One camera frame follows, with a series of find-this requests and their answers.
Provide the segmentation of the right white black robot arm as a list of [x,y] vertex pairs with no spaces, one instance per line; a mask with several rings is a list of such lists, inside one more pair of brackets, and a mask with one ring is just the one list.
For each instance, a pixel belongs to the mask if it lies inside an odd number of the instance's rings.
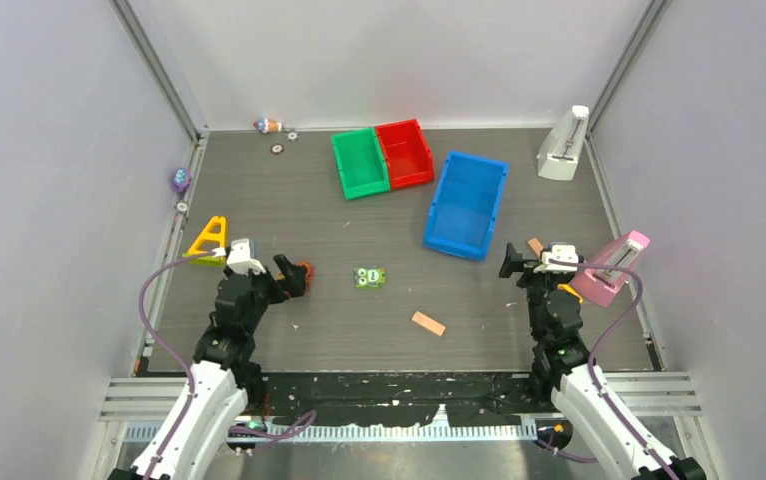
[[608,382],[596,360],[606,338],[587,347],[581,337],[581,303],[595,299],[581,281],[620,288],[633,280],[643,287],[633,267],[644,247],[633,239],[624,247],[627,259],[616,253],[592,263],[572,244],[553,243],[536,259],[506,245],[499,275],[519,276],[535,342],[527,397],[543,410],[562,413],[591,450],[590,462],[612,479],[703,479],[701,464],[679,457],[652,434]]

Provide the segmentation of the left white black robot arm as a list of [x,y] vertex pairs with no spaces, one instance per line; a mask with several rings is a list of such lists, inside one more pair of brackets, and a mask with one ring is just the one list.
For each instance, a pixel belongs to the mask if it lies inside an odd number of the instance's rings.
[[237,417],[264,405],[262,369],[251,359],[254,332],[269,306],[305,295],[313,267],[278,254],[273,275],[246,241],[189,258],[203,257],[221,262],[224,276],[192,360],[172,355],[186,375],[183,389],[149,446],[130,467],[113,469],[112,479],[201,479]]

